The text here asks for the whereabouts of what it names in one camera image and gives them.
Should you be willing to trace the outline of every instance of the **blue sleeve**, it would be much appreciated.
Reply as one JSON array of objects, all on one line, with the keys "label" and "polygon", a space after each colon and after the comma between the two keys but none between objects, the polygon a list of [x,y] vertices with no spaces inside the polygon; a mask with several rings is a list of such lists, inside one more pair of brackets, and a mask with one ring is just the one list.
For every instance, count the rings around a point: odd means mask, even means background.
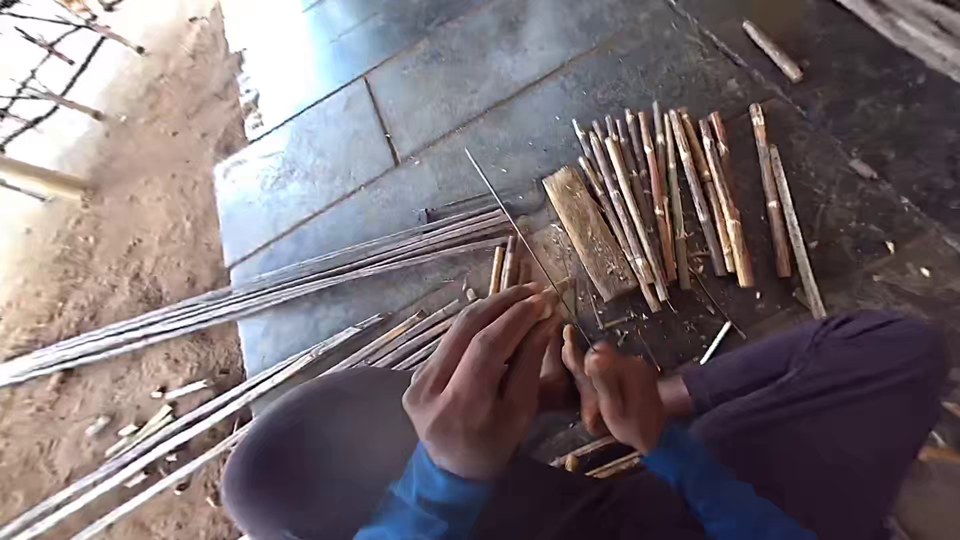
[{"label": "blue sleeve", "polygon": [[390,485],[371,521],[353,538],[467,538],[492,490],[492,482],[463,479],[441,469],[418,444],[403,476]]},{"label": "blue sleeve", "polygon": [[668,425],[658,446],[644,459],[647,468],[665,480],[686,501],[712,540],[743,538],[803,539],[816,536],[776,505],[737,481],[685,430]]}]

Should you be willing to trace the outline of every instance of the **wooden stick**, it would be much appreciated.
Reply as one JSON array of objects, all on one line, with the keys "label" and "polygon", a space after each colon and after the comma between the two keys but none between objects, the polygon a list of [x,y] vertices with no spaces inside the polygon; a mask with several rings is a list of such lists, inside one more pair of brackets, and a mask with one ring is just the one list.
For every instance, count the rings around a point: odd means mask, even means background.
[{"label": "wooden stick", "polygon": [[669,202],[666,194],[666,185],[664,184],[663,176],[660,175],[660,164],[658,163],[658,158],[655,153],[653,138],[650,137],[650,124],[647,122],[646,112],[638,112],[636,114],[636,121],[640,125],[640,136],[643,138],[643,153],[647,158],[647,168],[650,170],[650,188],[653,190],[654,214],[657,216],[660,246],[663,247],[663,268],[666,271],[666,280],[673,282],[677,279],[677,261],[673,257],[673,227],[670,224],[670,215],[666,212],[666,206]]},{"label": "wooden stick", "polygon": [[717,236],[720,238],[720,249],[723,251],[724,265],[728,272],[736,272],[736,262],[734,261],[733,257],[733,246],[730,238],[730,230],[727,227],[727,214],[724,212],[723,203],[721,202],[720,194],[718,193],[720,187],[717,185],[717,175],[713,171],[713,168],[710,167],[709,154],[706,150],[708,137],[710,144],[713,144],[713,134],[710,132],[709,123],[703,118],[700,119],[700,133],[704,138],[704,154],[707,157],[710,178],[710,182],[704,182],[704,186],[707,189],[707,202],[710,204],[710,209],[713,211],[713,222],[716,223],[717,226]]},{"label": "wooden stick", "polygon": [[783,225],[783,212],[780,209],[780,197],[777,195],[777,181],[774,179],[774,169],[770,163],[766,120],[763,118],[763,109],[759,103],[750,105],[750,119],[754,124],[756,154],[760,159],[763,195],[767,199],[767,219],[770,221],[770,235],[774,242],[777,275],[781,278],[789,278],[792,270],[790,269],[790,250],[786,245],[786,226]]},{"label": "wooden stick", "polygon": [[783,51],[769,36],[767,36],[762,30],[760,30],[756,24],[749,20],[743,21],[743,31],[747,33],[747,36],[756,43],[756,46],[759,47],[764,53],[770,57],[770,60],[777,65],[780,71],[783,72],[783,75],[786,75],[786,78],[790,80],[791,83],[796,84],[804,79],[804,72],[800,69],[796,62],[790,58],[786,52]]},{"label": "wooden stick", "polygon": [[686,260],[686,223],[684,222],[684,202],[680,197],[680,177],[677,174],[677,150],[673,136],[673,124],[670,115],[663,114],[663,127],[666,135],[666,170],[670,185],[670,202],[673,206],[674,252],[677,260],[677,278],[681,290],[690,290],[690,267]]},{"label": "wooden stick", "polygon": [[487,296],[500,292],[500,277],[503,274],[503,258],[506,253],[503,246],[496,246],[493,250],[493,269],[490,273],[490,289],[487,291]]},{"label": "wooden stick", "polygon": [[793,255],[797,259],[797,270],[800,272],[800,279],[804,283],[806,300],[810,304],[813,318],[824,319],[827,317],[827,309],[824,307],[824,300],[820,297],[820,287],[817,286],[817,280],[813,277],[813,267],[810,265],[810,257],[806,253],[804,232],[800,228],[797,211],[793,208],[793,197],[790,195],[790,185],[786,181],[786,173],[783,171],[783,163],[780,161],[780,151],[773,144],[770,145],[770,162],[774,169],[774,178],[777,180],[780,201],[783,203],[786,229],[790,233],[790,243],[793,244]]},{"label": "wooden stick", "polygon": [[627,260],[630,260],[630,245],[627,243],[627,237],[623,233],[623,227],[620,225],[620,220],[617,218],[616,212],[610,203],[610,197],[607,196],[607,190],[600,184],[600,178],[597,177],[596,170],[593,169],[585,157],[580,157],[577,162],[580,163],[580,168],[584,170],[584,174],[587,175],[593,191],[597,194],[597,199],[600,200],[600,209],[603,210],[604,215],[607,216],[607,221],[610,223],[610,228],[613,231],[613,236],[616,237],[616,242],[620,244],[620,249],[622,249],[623,254],[627,256]]},{"label": "wooden stick", "polygon": [[503,274],[500,276],[500,290],[506,290],[516,284],[516,236],[507,239],[507,254],[503,259]]},{"label": "wooden stick", "polygon": [[639,462],[640,462],[640,452],[631,452],[619,459],[615,459],[611,461],[610,463],[604,465],[603,467],[597,467],[596,469],[593,469],[592,471],[587,473],[587,476],[598,478],[598,479],[609,478],[619,472],[626,471],[627,469],[636,467]]},{"label": "wooden stick", "polygon": [[[620,221],[623,233],[627,237],[627,246],[630,251],[627,260],[630,262],[631,267],[633,267],[637,280],[644,284],[650,284],[654,282],[650,264],[643,256],[643,248],[640,247],[640,240],[636,237],[636,228],[631,221],[630,214],[627,213],[623,193],[621,193],[617,187],[617,181],[613,179],[614,173],[610,162],[607,160],[607,151],[604,150],[597,133],[590,134],[590,146],[593,147],[593,155],[596,156],[597,163],[600,165],[600,175],[603,177],[607,192],[610,193],[613,210],[616,212],[616,217]],[[604,296],[604,301],[606,302],[607,298],[606,295],[603,294],[603,291],[601,291],[600,294]]]},{"label": "wooden stick", "polygon": [[707,205],[707,199],[704,198],[704,192],[700,187],[697,168],[693,164],[693,157],[690,155],[690,146],[686,140],[684,124],[680,119],[680,115],[677,114],[675,110],[670,110],[670,125],[673,128],[677,151],[680,153],[680,162],[684,165],[686,182],[690,186],[690,196],[693,199],[693,207],[697,210],[697,219],[700,220],[700,227],[704,232],[704,239],[707,242],[707,251],[710,253],[710,260],[713,262],[713,272],[717,275],[726,274],[727,268],[724,264],[723,254],[720,252],[720,246],[717,243],[716,230],[713,228],[713,222],[710,220],[710,209]]},{"label": "wooden stick", "polygon": [[367,365],[372,365],[376,363],[380,358],[386,356],[389,353],[392,353],[404,343],[407,343],[411,339],[433,328],[434,325],[436,325],[437,323],[449,317],[452,317],[453,315],[456,315],[463,308],[464,308],[464,303],[460,299],[453,300],[446,306],[443,306],[440,309],[437,309],[435,312],[431,313],[429,316],[427,316],[427,318],[418,322],[410,330],[405,331],[404,333],[397,336],[396,339],[394,339],[393,341],[385,345],[382,349],[380,349],[376,353],[370,355],[370,357],[367,358],[364,361],[364,363]]},{"label": "wooden stick", "polygon": [[634,113],[629,109],[625,109],[624,115],[627,117],[627,132],[630,134],[630,141],[634,147],[634,155],[636,156],[636,172],[638,176],[634,183],[634,198],[636,199],[637,206],[640,208],[640,216],[643,218],[643,224],[647,226],[647,233],[652,235],[654,233],[654,224],[657,223],[657,218],[654,217],[654,209],[650,204],[652,194],[650,189],[650,173],[647,171],[645,159],[641,158],[645,156],[642,136],[640,135],[639,127],[636,125],[636,116],[634,116]]},{"label": "wooden stick", "polygon": [[325,373],[336,373],[338,371],[351,368],[359,364],[360,362],[366,360],[369,356],[378,352],[387,344],[389,344],[390,342],[400,337],[401,334],[413,328],[414,325],[416,325],[418,322],[423,320],[423,317],[425,315],[426,313],[424,313],[422,309],[417,311],[413,315],[410,315],[402,323],[389,329],[386,333],[377,337],[375,340],[368,343],[364,348],[360,349],[356,353],[353,353],[352,355],[347,356],[347,358],[345,358],[339,364],[326,370]]},{"label": "wooden stick", "polygon": [[650,241],[650,237],[647,235],[647,229],[640,218],[640,212],[636,207],[634,194],[630,191],[630,183],[627,180],[627,171],[623,165],[623,157],[620,156],[620,146],[615,140],[608,137],[607,150],[610,152],[610,157],[613,161],[613,170],[616,173],[616,178],[620,182],[620,190],[625,192],[624,199],[626,199],[627,202],[627,211],[634,220],[636,232],[640,239],[640,244],[643,247],[643,252],[646,254],[647,260],[649,261],[650,269],[653,271],[654,284],[657,288],[657,296],[661,302],[666,302],[668,296],[666,290],[666,279],[663,277],[663,268],[660,266],[660,258],[657,256],[656,247]]},{"label": "wooden stick", "polygon": [[[693,157],[693,165],[700,178],[701,191],[705,195],[704,201],[708,205],[708,210],[712,213],[718,207],[716,203],[716,189],[713,187],[713,177],[710,176],[707,157],[704,155],[703,147],[700,146],[700,138],[697,136],[696,128],[693,127],[693,119],[690,117],[689,112],[687,112],[686,108],[680,109],[679,112],[680,118],[684,123],[684,133],[686,134],[687,144],[690,147],[690,155]],[[714,230],[716,231],[717,238],[722,238],[722,235],[726,234],[726,227],[721,228],[720,224],[716,224]],[[726,276],[728,272],[727,261],[724,257],[724,244],[722,241],[713,244],[713,247],[711,247],[708,242],[707,250],[710,253],[710,260],[713,262],[713,273],[717,276]]]},{"label": "wooden stick", "polygon": [[309,365],[317,358],[320,358],[331,350],[335,349],[339,345],[343,344],[350,338],[352,338],[357,333],[370,328],[371,326],[378,324],[384,320],[384,315],[377,314],[373,317],[357,323],[354,326],[348,327],[343,331],[340,331],[333,337],[330,337],[320,345],[310,348],[303,353],[294,355],[295,360],[287,365],[287,367],[276,372],[271,377],[265,381],[258,384],[256,387],[252,388],[250,391],[246,392],[236,400],[230,402],[229,404],[217,409],[215,412],[210,414],[208,417],[197,422],[194,426],[184,430],[169,439],[161,442],[152,450],[146,452],[144,455],[134,460],[132,463],[121,469],[112,477],[105,479],[102,483],[93,487],[86,493],[82,494],[76,500],[65,504],[60,509],[52,512],[47,517],[37,521],[29,528],[19,533],[15,540],[29,540],[30,538],[36,538],[40,534],[46,532],[64,518],[72,515],[76,511],[80,510],[87,504],[93,502],[101,495],[107,493],[109,490],[114,487],[122,484],[124,480],[132,477],[133,475],[139,473],[143,470],[144,467],[150,465],[157,459],[165,457],[167,454],[172,452],[174,449],[179,447],[182,444],[187,443],[195,436],[203,433],[213,426],[217,425],[221,421],[227,419],[231,414],[240,410],[241,408],[249,405],[254,400],[277,387],[281,383],[293,377],[298,371],[303,369],[303,367]]},{"label": "wooden stick", "polygon": [[120,504],[116,508],[112,509],[102,518],[93,522],[76,535],[71,537],[71,540],[88,540],[90,538],[96,537],[98,534],[104,531],[110,525],[116,523],[123,516],[133,512],[139,506],[144,504],[149,499],[153,498],[156,494],[163,492],[164,490],[177,485],[183,479],[187,478],[195,471],[203,467],[208,461],[214,457],[226,452],[227,450],[233,448],[239,441],[247,434],[247,431],[250,429],[252,423],[247,424],[243,428],[232,433],[226,439],[220,441],[213,448],[207,450],[203,454],[200,454],[196,459],[193,459],[189,463],[186,463],[169,476],[158,480],[156,483],[152,484],[150,487],[144,489],[140,493],[133,496],[128,501]]},{"label": "wooden stick", "polygon": [[752,287],[754,286],[754,268],[750,262],[750,252],[747,250],[746,240],[743,237],[740,210],[738,210],[733,203],[733,198],[727,187],[726,174],[720,164],[716,143],[713,141],[713,135],[710,132],[710,125],[707,120],[700,121],[700,131],[704,134],[704,149],[707,152],[707,163],[710,166],[710,174],[713,176],[713,182],[716,184],[717,197],[719,199],[721,212],[723,213],[724,225],[728,232],[736,280],[741,287]]}]

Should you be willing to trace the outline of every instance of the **sandy ground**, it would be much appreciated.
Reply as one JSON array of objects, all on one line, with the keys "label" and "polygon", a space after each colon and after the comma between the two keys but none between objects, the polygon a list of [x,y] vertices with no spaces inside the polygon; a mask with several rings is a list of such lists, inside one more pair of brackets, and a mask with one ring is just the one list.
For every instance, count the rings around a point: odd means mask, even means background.
[{"label": "sandy ground", "polygon": [[[89,201],[50,203],[19,226],[18,246],[5,254],[12,276],[0,284],[0,357],[228,282],[212,170],[246,144],[238,60],[228,53],[219,10],[183,21],[183,35],[167,49],[152,52],[142,91],[116,98],[125,100],[126,119],[109,120],[104,133],[78,145],[77,152],[96,156],[89,177],[97,188]],[[157,387],[202,378],[229,387],[242,379],[241,369],[236,329],[223,325],[85,366],[59,381],[0,389],[0,522],[101,463],[117,430],[142,424],[158,409],[150,398]],[[108,428],[84,436],[101,414],[113,417]],[[229,429],[220,426],[195,441],[180,453],[180,463]],[[222,461],[205,467],[180,496],[158,495],[107,537],[236,538],[239,532],[215,507],[221,467]],[[118,488],[52,537],[76,531],[157,478],[155,468],[148,482]]]}]

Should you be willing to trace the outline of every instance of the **concrete floor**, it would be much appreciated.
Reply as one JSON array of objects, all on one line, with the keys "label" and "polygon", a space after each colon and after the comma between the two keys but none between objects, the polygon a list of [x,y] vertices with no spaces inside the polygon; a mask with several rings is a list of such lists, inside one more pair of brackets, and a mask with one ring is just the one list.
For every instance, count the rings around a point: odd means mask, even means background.
[{"label": "concrete floor", "polygon": [[[688,106],[695,117],[720,110],[726,119],[758,287],[713,277],[705,287],[756,339],[808,317],[794,296],[798,282],[773,272],[747,115],[761,102],[828,310],[902,309],[942,324],[951,346],[960,343],[960,110],[953,105],[960,86],[834,2],[275,4],[269,13],[232,11],[233,20],[226,9],[228,37],[231,27],[241,36],[263,119],[256,141],[217,171],[235,282],[418,225],[430,215],[423,209],[485,193],[465,146],[517,210],[545,223],[552,209],[539,179],[579,155],[569,119],[649,109],[658,99]],[[743,17],[803,64],[804,82],[790,85],[744,37]],[[859,176],[854,158],[876,177]],[[689,201],[685,208],[687,229],[699,231]],[[443,304],[465,277],[483,287],[488,265],[489,254],[425,265],[245,319],[247,369],[255,373],[378,311],[399,317],[414,305]],[[723,323],[702,292],[677,290],[671,300],[676,315],[639,323],[647,346],[625,344],[667,369],[701,354]],[[619,300],[608,313],[641,312],[641,304]],[[589,309],[578,311],[595,329]],[[741,343],[729,338],[723,348]],[[944,425],[954,442],[956,420]],[[956,489],[931,487],[927,480],[948,475],[930,467],[919,464],[918,483],[907,482],[905,492],[917,496],[904,497],[903,528],[911,538],[957,537],[955,517],[917,503],[934,492],[958,497]]]}]

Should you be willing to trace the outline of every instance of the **wooden plank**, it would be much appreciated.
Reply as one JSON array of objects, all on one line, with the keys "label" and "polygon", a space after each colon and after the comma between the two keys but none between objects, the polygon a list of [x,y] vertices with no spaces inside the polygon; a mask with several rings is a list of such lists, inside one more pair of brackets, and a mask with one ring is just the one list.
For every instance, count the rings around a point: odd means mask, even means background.
[{"label": "wooden plank", "polygon": [[630,264],[577,171],[565,166],[543,179],[543,186],[604,301],[634,290],[637,282]]}]

